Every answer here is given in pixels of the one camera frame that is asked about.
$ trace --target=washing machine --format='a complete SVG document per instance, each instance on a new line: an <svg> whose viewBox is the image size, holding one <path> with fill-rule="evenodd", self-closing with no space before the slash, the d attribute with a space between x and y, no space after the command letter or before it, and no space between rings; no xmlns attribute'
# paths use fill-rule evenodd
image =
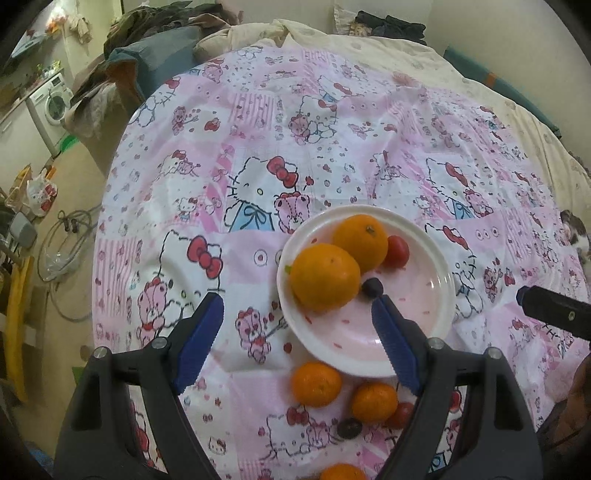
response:
<svg viewBox="0 0 591 480"><path fill-rule="evenodd" d="M27 98L33 122L54 158L60 154L61 141L67 135L61 124L71 101L72 91L61 73L49 78Z"/></svg>

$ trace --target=screw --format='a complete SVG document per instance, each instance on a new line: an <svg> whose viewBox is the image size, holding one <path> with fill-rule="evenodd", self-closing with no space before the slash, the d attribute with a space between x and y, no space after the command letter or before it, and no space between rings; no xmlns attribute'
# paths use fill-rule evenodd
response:
<svg viewBox="0 0 591 480"><path fill-rule="evenodd" d="M501 352L496 346L491 346L489 349L487 349L486 354L495 360L503 358L503 352Z"/></svg>
<svg viewBox="0 0 591 480"><path fill-rule="evenodd" d="M109 349L107 347L100 346L98 348L95 348L95 351L92 353L92 356L95 358L103 358L108 352Z"/></svg>
<svg viewBox="0 0 591 480"><path fill-rule="evenodd" d="M445 346L445 342L437 337L430 338L427 343L434 350L441 350Z"/></svg>
<svg viewBox="0 0 591 480"><path fill-rule="evenodd" d="M167 343L168 341L166 340L166 337L156 337L152 340L152 348L160 350L161 348L164 348Z"/></svg>

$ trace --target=white plate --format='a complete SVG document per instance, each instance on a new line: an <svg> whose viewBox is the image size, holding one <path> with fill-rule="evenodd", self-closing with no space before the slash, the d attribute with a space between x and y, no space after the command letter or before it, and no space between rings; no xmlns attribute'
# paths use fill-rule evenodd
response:
<svg viewBox="0 0 591 480"><path fill-rule="evenodd" d="M296 302L285 268L316 242L330 243L335 227L346 218L366 214L382 222L388 235L403 237L410 259L403 269L378 267L362 281L378 277L405 318L414 320L427 337L445 338L456 304L455 288L447 262L436 243L419 227L390 210L370 205L334 207L305 221L287 241L277 272L277 289L283 315L295 335L319 360L359 377L395 375L371 322L371 302L360 294L345 307L317 314Z"/></svg>

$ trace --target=blueberry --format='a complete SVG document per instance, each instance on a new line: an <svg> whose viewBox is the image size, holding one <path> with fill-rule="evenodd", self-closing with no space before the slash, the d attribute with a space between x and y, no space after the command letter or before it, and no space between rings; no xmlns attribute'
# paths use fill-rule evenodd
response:
<svg viewBox="0 0 591 480"><path fill-rule="evenodd" d="M377 299L384 293L384 286L378 278L372 277L363 282L361 291L370 299Z"/></svg>
<svg viewBox="0 0 591 480"><path fill-rule="evenodd" d="M336 426L336 433L345 440L352 440L361 433L363 425L357 419L346 419Z"/></svg>

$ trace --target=pink bedsheet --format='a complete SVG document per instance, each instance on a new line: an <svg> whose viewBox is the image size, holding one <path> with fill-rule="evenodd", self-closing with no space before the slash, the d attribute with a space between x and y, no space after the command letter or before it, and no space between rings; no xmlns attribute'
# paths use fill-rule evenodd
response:
<svg viewBox="0 0 591 480"><path fill-rule="evenodd" d="M289 235L332 206L386 207L426 230L456 282L447 341L501 348L536 426L588 353L515 302L522 285L580 300L586 286L511 128L470 99L325 51L253 46L162 85L115 157L95 245L95 343L140 348L208 291L223 296L212 353L181 396L222 478L293 479L339 461L375 476L398 437L338 437L359 379L324 409L290 395L290 372L310 356L286 327L275 273ZM132 398L145 457L163 468ZM449 461L462 405L458 391L433 468Z"/></svg>

